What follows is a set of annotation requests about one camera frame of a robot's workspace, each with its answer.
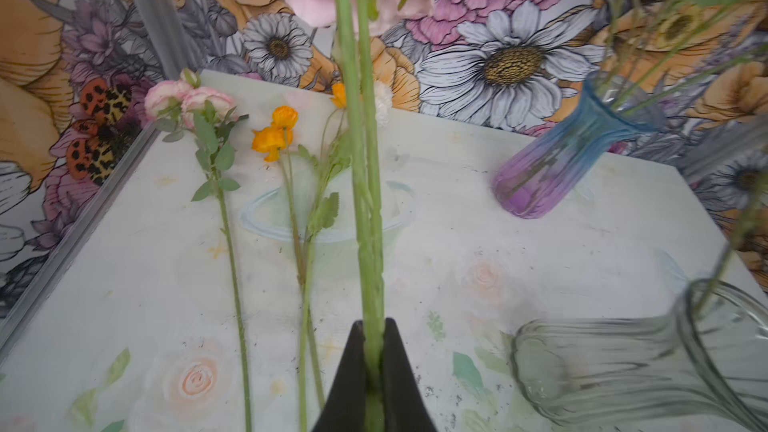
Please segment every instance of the tabletop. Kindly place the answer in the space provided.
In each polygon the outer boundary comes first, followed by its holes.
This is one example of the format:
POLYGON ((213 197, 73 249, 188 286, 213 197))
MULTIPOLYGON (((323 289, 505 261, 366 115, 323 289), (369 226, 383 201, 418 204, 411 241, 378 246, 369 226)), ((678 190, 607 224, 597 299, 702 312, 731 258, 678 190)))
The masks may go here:
MULTIPOLYGON (((293 252, 282 237, 247 228, 241 216, 247 220, 254 200, 282 183, 280 170, 250 150, 251 130, 269 125, 275 107, 291 105, 300 113, 294 143, 313 151, 333 105, 327 95, 218 72, 206 71, 203 81, 250 114, 231 138, 238 153, 228 174, 241 188, 227 201, 254 426, 298 430, 293 252)), ((668 166, 604 154, 552 212, 523 220, 496 203, 490 184, 532 138, 399 110, 390 111, 379 132, 391 209, 386 311, 397 320, 441 432, 562 429, 516 391, 509 336, 534 318, 663 314, 687 280, 711 271, 725 244, 668 166)), ((0 366, 0 423, 22 424, 10 430, 35 430, 35 422, 45 432, 243 429, 226 242, 217 202, 190 202, 204 181, 195 149, 188 136, 150 146, 0 366), (162 393, 196 360, 215 365, 216 390, 206 402, 162 393)), ((340 221, 344 226, 342 215, 340 221)), ((360 285, 353 241, 327 241, 317 251, 312 313, 328 390, 350 326, 361 316, 360 285)), ((766 302, 740 261, 732 261, 726 280, 766 302)), ((310 422, 317 416, 312 390, 310 422)), ((740 428, 698 417, 616 426, 622 432, 740 428)))

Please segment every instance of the table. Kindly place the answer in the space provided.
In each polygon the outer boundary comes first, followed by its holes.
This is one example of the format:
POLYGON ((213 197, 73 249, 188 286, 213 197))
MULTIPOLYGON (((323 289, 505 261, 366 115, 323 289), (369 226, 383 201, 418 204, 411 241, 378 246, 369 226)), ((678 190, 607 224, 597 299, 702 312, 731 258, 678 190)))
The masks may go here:
MULTIPOLYGON (((293 253, 246 230, 239 214, 282 182, 279 170, 250 150, 250 130, 268 125, 272 110, 287 103, 300 112, 294 142, 315 150, 333 106, 325 95, 218 72, 205 72, 203 80, 250 114, 232 136, 238 153, 229 176, 242 187, 228 203, 254 425, 298 430, 293 253)), ((384 180, 416 196, 404 207, 412 206, 410 223, 386 247, 386 310, 398 322, 440 431, 561 429, 514 390, 505 334, 533 318, 662 314, 682 288, 680 274, 706 275, 725 243, 674 168, 611 154, 547 216, 507 214, 490 181, 530 140, 398 110, 380 130, 384 180)), ((204 180, 194 150, 190 137, 151 145, 2 364, 0 423, 28 414, 40 431, 119 432, 133 414, 130 423, 141 422, 142 430, 242 430, 226 245, 216 201, 189 202, 204 180), (190 408, 176 392, 158 392, 196 360, 213 361, 215 394, 190 408)), ((334 261, 316 273, 312 292, 326 390, 361 315, 354 257, 334 261)), ((740 261, 732 261, 726 280, 766 302, 740 261)), ((620 426, 638 428, 740 426, 717 418, 620 426)))

